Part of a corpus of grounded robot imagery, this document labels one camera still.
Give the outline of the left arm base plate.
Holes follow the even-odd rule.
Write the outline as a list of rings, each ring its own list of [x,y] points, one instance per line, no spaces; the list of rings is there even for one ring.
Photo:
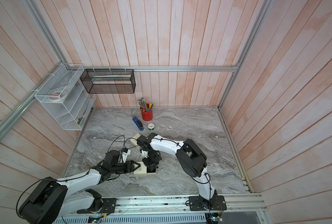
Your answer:
[[[116,198],[96,198],[88,209],[78,210],[77,214],[109,214],[114,213]]]

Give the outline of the small cream jewelry box front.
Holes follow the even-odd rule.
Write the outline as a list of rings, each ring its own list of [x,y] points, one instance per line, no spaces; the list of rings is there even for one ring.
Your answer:
[[[140,167],[134,171],[135,176],[146,176],[146,175],[156,175],[156,169],[148,169],[142,161],[137,161],[140,164]]]

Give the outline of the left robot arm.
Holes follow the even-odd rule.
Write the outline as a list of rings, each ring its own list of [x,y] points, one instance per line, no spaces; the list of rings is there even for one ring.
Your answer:
[[[57,218],[74,211],[90,213],[112,209],[92,187],[111,181],[116,174],[132,173],[141,167],[133,160],[119,162],[120,151],[111,150],[104,159],[88,171],[66,178],[46,177],[35,182],[36,188],[22,203],[16,205],[16,214],[30,224],[51,224]]]

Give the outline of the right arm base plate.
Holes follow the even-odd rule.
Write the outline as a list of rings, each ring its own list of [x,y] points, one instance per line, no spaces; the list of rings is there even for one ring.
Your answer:
[[[224,196],[214,195],[210,201],[201,196],[191,196],[188,198],[191,211],[225,211],[227,210]]]

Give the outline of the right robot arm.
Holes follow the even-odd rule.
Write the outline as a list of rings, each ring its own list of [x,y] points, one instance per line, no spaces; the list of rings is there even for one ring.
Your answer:
[[[159,161],[162,160],[161,152],[178,159],[184,172],[196,182],[199,189],[198,196],[189,198],[191,205],[206,210],[216,206],[218,194],[211,184],[211,177],[207,170],[207,157],[193,140],[175,141],[151,133],[147,137],[139,136],[136,141],[143,155],[142,161],[150,170],[156,169],[159,165]]]

